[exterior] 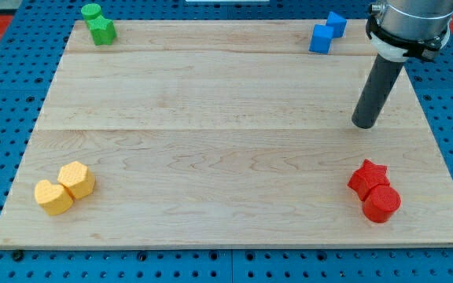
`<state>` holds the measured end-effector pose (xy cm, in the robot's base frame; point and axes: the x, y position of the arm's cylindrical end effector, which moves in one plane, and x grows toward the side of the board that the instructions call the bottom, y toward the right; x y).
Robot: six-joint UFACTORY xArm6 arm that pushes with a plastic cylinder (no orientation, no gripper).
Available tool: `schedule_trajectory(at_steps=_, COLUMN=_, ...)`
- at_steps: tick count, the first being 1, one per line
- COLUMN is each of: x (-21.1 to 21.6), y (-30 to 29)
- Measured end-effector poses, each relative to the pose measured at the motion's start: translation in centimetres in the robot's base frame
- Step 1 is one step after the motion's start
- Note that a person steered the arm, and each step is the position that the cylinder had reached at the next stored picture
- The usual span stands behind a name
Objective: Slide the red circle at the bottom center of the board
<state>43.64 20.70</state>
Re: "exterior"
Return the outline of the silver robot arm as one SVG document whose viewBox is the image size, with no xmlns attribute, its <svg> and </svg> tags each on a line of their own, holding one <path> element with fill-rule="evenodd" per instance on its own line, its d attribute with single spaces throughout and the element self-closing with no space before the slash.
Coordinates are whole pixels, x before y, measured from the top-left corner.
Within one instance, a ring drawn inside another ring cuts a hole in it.
<svg viewBox="0 0 453 283">
<path fill-rule="evenodd" d="M 383 59 L 434 61 L 450 38 L 453 0 L 377 0 L 368 13 L 366 35 Z"/>
</svg>

